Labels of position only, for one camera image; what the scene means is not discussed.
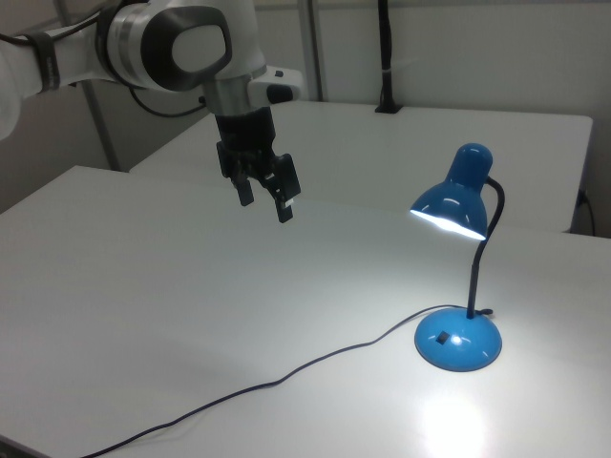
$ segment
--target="lamp base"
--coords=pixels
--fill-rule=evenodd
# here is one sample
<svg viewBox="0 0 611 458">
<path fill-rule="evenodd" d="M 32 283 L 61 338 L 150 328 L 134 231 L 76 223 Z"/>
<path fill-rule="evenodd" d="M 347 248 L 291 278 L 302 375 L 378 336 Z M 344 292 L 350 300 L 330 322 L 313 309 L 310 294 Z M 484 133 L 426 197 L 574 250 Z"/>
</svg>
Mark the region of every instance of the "lamp base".
<svg viewBox="0 0 611 458">
<path fill-rule="evenodd" d="M 483 315 L 468 319 L 464 308 L 431 313 L 416 328 L 414 340 L 425 360 L 454 372 L 487 366 L 496 359 L 502 346 L 495 324 Z"/>
</svg>

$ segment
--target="lamp light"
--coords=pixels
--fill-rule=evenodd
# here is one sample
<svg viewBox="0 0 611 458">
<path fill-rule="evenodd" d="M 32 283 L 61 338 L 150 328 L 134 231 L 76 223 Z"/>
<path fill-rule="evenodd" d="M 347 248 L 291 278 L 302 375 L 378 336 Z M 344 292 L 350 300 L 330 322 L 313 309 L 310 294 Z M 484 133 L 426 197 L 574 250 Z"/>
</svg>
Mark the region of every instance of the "lamp light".
<svg viewBox="0 0 611 458">
<path fill-rule="evenodd" d="M 441 229 L 461 234 L 480 243 L 471 268 L 467 312 L 462 308 L 439 310 L 427 316 L 416 329 L 418 352 L 429 363 L 456 372 L 478 370 L 500 353 L 502 340 L 495 324 L 475 311 L 479 262 L 495 230 L 505 205 L 501 185 L 488 176 L 493 165 L 490 150 L 468 143 L 456 153 L 446 179 L 424 193 L 411 207 L 411 213 Z M 488 184 L 496 191 L 495 214 L 486 227 L 486 207 L 481 190 Z"/>
</svg>

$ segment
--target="lamp switch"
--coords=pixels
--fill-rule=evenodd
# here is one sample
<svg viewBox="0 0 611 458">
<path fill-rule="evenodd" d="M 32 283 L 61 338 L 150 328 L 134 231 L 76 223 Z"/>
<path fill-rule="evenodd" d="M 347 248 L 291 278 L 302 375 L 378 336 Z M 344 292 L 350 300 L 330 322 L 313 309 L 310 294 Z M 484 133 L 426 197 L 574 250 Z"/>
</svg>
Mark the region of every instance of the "lamp switch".
<svg viewBox="0 0 611 458">
<path fill-rule="evenodd" d="M 437 337 L 437 342 L 443 345 L 449 337 L 450 334 L 448 334 L 446 331 L 441 331 L 441 334 L 439 334 L 439 336 Z"/>
</svg>

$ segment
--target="lamp shade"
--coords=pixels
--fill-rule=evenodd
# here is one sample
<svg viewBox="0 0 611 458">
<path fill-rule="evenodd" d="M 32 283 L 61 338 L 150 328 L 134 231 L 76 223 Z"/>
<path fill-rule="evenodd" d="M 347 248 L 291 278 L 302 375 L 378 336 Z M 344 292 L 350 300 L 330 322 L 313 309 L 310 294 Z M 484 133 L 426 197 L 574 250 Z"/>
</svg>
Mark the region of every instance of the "lamp shade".
<svg viewBox="0 0 611 458">
<path fill-rule="evenodd" d="M 486 239 L 488 219 L 480 193 L 492 165 L 488 148 L 467 143 L 456 153 L 446 179 L 420 196 L 411 212 L 442 229 Z"/>
</svg>

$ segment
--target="black cable clip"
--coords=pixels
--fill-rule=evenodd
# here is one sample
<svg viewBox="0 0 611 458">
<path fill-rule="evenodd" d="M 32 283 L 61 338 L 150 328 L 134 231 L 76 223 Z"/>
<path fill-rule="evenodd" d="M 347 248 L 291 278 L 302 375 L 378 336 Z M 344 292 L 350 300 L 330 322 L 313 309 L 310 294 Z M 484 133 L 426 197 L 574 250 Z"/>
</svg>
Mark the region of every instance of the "black cable clip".
<svg viewBox="0 0 611 458">
<path fill-rule="evenodd" d="M 42 79 L 42 90 L 39 94 L 59 89 L 59 68 L 53 39 L 43 31 L 34 31 L 24 36 L 32 44 L 38 59 L 38 68 Z"/>
</svg>

